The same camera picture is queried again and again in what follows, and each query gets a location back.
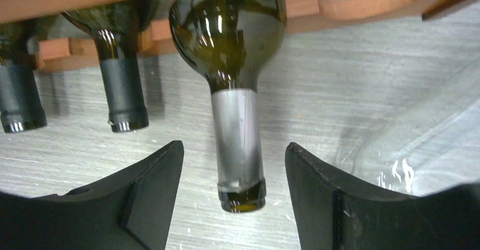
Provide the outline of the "dark wine bottle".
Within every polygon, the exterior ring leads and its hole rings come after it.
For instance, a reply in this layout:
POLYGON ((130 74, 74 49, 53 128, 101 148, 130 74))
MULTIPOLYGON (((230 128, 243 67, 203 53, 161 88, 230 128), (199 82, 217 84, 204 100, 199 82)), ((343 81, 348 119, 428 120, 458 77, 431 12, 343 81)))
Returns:
POLYGON ((258 78, 286 32, 286 0, 174 0, 172 39, 211 91, 218 197, 229 213, 265 205, 258 78))

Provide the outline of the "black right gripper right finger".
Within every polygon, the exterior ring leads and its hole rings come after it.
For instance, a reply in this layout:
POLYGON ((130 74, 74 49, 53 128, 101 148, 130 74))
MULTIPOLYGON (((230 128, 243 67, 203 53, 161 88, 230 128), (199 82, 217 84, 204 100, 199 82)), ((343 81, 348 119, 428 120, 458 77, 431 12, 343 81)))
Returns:
POLYGON ((286 176, 302 249, 478 249, 479 184, 423 197, 338 169, 297 143, 286 176))

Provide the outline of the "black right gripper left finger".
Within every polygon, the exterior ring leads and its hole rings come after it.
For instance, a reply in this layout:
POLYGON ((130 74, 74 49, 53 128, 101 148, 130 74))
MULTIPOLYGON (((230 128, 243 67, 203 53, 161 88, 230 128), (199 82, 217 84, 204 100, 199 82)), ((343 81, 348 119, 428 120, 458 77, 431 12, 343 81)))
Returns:
POLYGON ((174 140, 65 195, 1 193, 2 249, 164 249, 184 157, 174 140))

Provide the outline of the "dark bottle white label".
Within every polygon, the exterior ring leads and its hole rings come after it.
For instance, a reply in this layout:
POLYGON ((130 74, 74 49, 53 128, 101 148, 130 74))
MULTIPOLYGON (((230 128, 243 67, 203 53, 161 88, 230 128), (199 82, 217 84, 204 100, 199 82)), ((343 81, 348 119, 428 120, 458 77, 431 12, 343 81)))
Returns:
POLYGON ((158 4, 159 0, 125 0, 62 13, 95 43, 113 132, 149 125, 137 60, 138 35, 150 25, 158 4))

